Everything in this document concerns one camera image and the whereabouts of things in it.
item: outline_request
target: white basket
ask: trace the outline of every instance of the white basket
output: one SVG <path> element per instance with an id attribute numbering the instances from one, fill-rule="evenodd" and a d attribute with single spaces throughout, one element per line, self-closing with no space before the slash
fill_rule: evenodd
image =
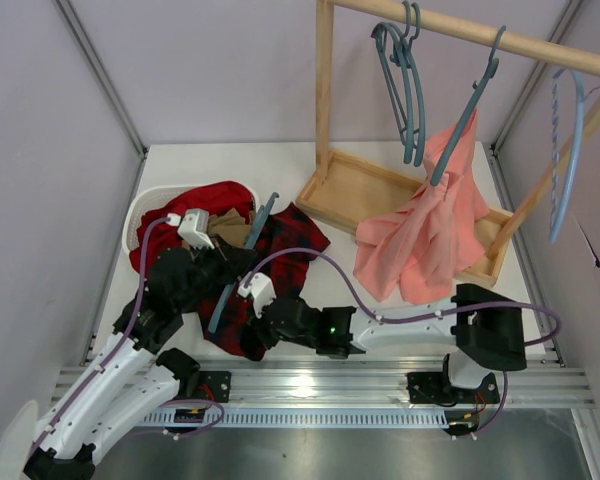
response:
<path id="1" fill-rule="evenodd" d="M 142 223 L 142 215 L 149 210 L 156 210 L 164 207 L 178 195 L 191 190 L 192 188 L 202 187 L 204 185 L 164 185 L 162 187 L 153 187 L 139 194 L 129 207 L 127 218 L 124 220 L 124 229 L 122 230 L 122 249 L 129 255 L 131 250 L 140 246 L 138 242 L 137 230 Z M 256 211 L 260 208 L 260 199 L 258 194 L 245 185 L 245 188 L 251 192 Z"/>

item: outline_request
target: hanging pink garment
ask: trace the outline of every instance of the hanging pink garment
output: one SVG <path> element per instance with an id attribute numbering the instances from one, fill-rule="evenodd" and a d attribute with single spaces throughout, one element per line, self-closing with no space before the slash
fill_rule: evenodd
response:
<path id="1" fill-rule="evenodd" d="M 427 181 L 397 212 L 358 224 L 353 273 L 376 300 L 385 300 L 396 285 L 410 303 L 440 300 L 450 295 L 453 276 L 484 254 L 473 231 L 476 220 L 489 213 L 471 171 L 477 124 L 474 110 L 437 186 Z M 427 175 L 453 129 L 427 141 Z"/>

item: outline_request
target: plaid shirt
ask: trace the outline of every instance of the plaid shirt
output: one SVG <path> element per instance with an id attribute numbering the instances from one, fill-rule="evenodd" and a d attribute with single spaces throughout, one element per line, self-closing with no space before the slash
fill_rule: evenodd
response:
<path id="1" fill-rule="evenodd" d="M 322 252 L 329 243 L 329 239 L 316 224 L 291 203 L 283 212 L 270 215 L 267 219 L 256 243 L 257 256 L 253 266 L 268 255 L 285 248 L 305 247 Z M 273 281 L 277 296 L 298 297 L 304 286 L 309 262 L 314 258 L 314 255 L 309 254 L 283 255 L 265 265 L 262 273 Z M 265 348 L 252 328 L 247 325 L 252 302 L 238 296 L 237 288 L 229 297 L 216 333 L 207 330 L 222 289 L 223 287 L 219 287 L 213 295 L 196 307 L 205 339 L 233 355 L 262 360 Z"/>

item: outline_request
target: wooden pole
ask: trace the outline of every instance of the wooden pole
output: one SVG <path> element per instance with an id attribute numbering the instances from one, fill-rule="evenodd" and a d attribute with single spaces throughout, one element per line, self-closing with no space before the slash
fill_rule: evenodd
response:
<path id="1" fill-rule="evenodd" d="M 359 12 L 377 15 L 379 17 L 404 23 L 406 13 L 401 3 L 391 0 L 328 0 L 334 5 L 346 7 Z M 480 45 L 492 46 L 499 26 L 490 27 L 461 18 L 443 15 L 431 10 L 421 9 L 422 28 L 432 32 L 442 33 L 451 37 L 468 40 Z M 411 13 L 415 19 L 415 10 Z M 515 53 L 524 57 L 535 58 L 542 62 L 560 65 L 572 70 L 579 70 L 600 77 L 600 55 L 589 53 L 577 48 L 565 47 L 508 30 L 502 35 L 500 50 Z"/>
<path id="2" fill-rule="evenodd" d="M 587 112 L 587 115 L 584 119 L 584 132 L 583 132 L 583 143 L 595 133 L 595 131 L 600 126 L 600 96 L 593 104 L 591 109 Z M 558 163 L 558 172 L 564 173 L 567 168 L 567 163 L 569 161 L 569 156 L 571 155 L 571 145 L 573 142 L 573 136 L 567 140 L 567 142 L 560 149 L 560 163 Z M 513 236 L 513 234 L 520 228 L 522 222 L 529 216 L 531 211 L 535 208 L 535 206 L 540 202 L 540 199 L 549 191 L 551 187 L 551 176 L 552 176 L 553 167 L 550 164 L 540 180 L 534 187 L 534 189 L 527 195 L 527 197 L 522 201 L 520 206 L 516 209 L 513 216 L 509 219 L 509 221 L 502 228 L 500 233 L 493 242 L 491 246 L 491 250 L 487 253 L 489 258 L 495 258 L 498 255 L 498 250 L 509 241 L 509 239 Z"/>
<path id="3" fill-rule="evenodd" d="M 316 1 L 316 172 L 324 182 L 329 170 L 329 122 L 331 119 L 331 56 L 333 52 L 333 4 Z"/>

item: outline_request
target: blue hanger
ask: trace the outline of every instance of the blue hanger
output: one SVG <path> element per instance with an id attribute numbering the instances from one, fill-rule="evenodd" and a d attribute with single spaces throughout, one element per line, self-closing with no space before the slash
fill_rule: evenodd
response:
<path id="1" fill-rule="evenodd" d="M 267 222 L 267 218 L 271 213 L 271 209 L 273 208 L 273 204 L 278 198 L 278 192 L 273 192 L 269 197 L 266 205 L 261 205 L 256 213 L 256 216 L 253 218 L 253 223 L 251 224 L 251 233 L 247 237 L 247 241 L 245 242 L 244 248 L 250 250 L 256 246 L 256 242 L 258 241 L 258 237 L 260 237 L 260 233 L 264 228 L 264 224 Z M 218 323 L 220 323 L 220 317 L 222 316 L 222 312 L 224 312 L 227 303 L 229 302 L 229 297 L 231 296 L 231 292 L 236 287 L 235 283 L 231 283 L 225 285 L 222 290 L 222 294 L 220 294 L 220 298 L 218 299 L 218 303 L 216 304 L 216 308 L 213 310 L 213 314 L 211 315 L 211 320 L 209 320 L 209 327 L 207 330 L 211 333 L 216 333 L 218 328 Z"/>
<path id="2" fill-rule="evenodd" d="M 487 83 L 496 74 L 496 70 L 498 70 L 498 63 L 500 62 L 500 60 L 498 58 L 495 58 L 495 53 L 498 49 L 498 45 L 500 45 L 500 39 L 502 38 L 502 34 L 506 29 L 507 27 L 505 25 L 500 27 L 500 30 L 496 35 L 496 40 L 493 43 L 493 47 L 491 47 L 491 53 L 489 54 L 489 62 L 487 63 L 487 69 L 485 70 L 484 75 L 478 83 L 473 82 L 473 95 L 471 95 L 469 103 L 467 103 L 467 106 L 465 107 L 464 111 L 462 112 L 462 115 L 460 116 L 460 120 L 458 120 L 458 123 L 456 124 L 456 128 L 453 129 L 453 133 L 451 134 L 449 143 L 447 143 L 447 146 L 444 147 L 442 155 L 440 156 L 440 160 L 438 160 L 438 163 L 436 164 L 436 168 L 433 171 L 433 174 L 431 175 L 431 185 L 435 186 L 440 183 L 442 174 L 444 173 L 445 169 L 447 168 L 447 164 L 449 163 L 449 158 L 451 157 L 453 150 L 456 148 L 456 145 L 458 144 L 458 141 L 460 140 L 462 132 L 464 132 L 467 123 L 469 123 L 469 118 L 471 117 L 471 114 L 478 105 L 478 101 L 480 100 L 480 97 L 482 96 L 482 93 L 484 92 Z"/>
<path id="3" fill-rule="evenodd" d="M 552 118 L 551 124 L 553 131 L 551 134 L 551 157 L 553 159 L 553 176 L 552 176 L 552 187 L 551 187 L 551 216 L 549 218 L 549 241 L 554 243 L 562 224 L 564 223 L 564 217 L 567 213 L 567 207 L 569 206 L 569 200 L 571 199 L 571 191 L 573 190 L 573 182 L 576 177 L 576 170 L 578 168 L 578 159 L 580 157 L 580 147 L 582 146 L 582 135 L 584 132 L 584 103 L 586 97 L 584 95 L 584 86 L 582 83 L 582 75 L 580 72 L 574 72 L 569 70 L 573 77 L 573 82 L 576 86 L 576 117 L 573 125 L 573 142 L 571 144 L 571 155 L 569 156 L 569 166 L 567 167 L 567 173 L 565 175 L 564 186 L 562 187 L 562 195 L 560 200 L 557 198 L 558 189 L 558 172 L 557 167 L 560 163 L 560 153 L 558 151 L 558 78 L 564 73 L 565 69 L 561 68 L 553 75 L 553 85 L 551 88 L 552 92 Z"/>
<path id="4" fill-rule="evenodd" d="M 411 7 L 409 2 L 403 2 L 406 9 L 406 27 L 404 33 L 400 29 L 387 22 L 381 22 L 375 26 L 371 32 L 371 37 L 376 41 L 376 49 L 380 57 L 380 65 L 389 90 L 389 98 L 391 99 L 391 107 L 398 125 L 398 133 L 400 142 L 404 145 L 404 163 L 411 163 L 413 150 L 416 150 L 414 165 L 419 166 L 422 163 L 424 156 L 424 139 L 425 139 L 425 113 L 424 113 L 424 98 L 422 95 L 422 85 L 418 75 L 415 60 L 411 53 L 413 41 L 420 35 L 420 7 L 417 3 L 413 4 L 416 11 L 416 33 L 408 40 L 406 39 L 411 29 Z M 389 60 L 400 67 L 402 73 L 402 81 L 405 92 L 405 107 L 402 106 L 398 89 L 393 80 L 393 75 L 389 69 L 389 63 L 386 59 L 387 33 L 393 41 L 392 54 L 389 55 Z M 413 73 L 413 82 L 416 92 L 416 100 L 418 101 L 418 128 L 414 128 L 413 122 L 413 99 L 411 96 L 411 85 L 409 71 Z M 418 133 L 418 143 L 415 143 L 414 136 Z"/>

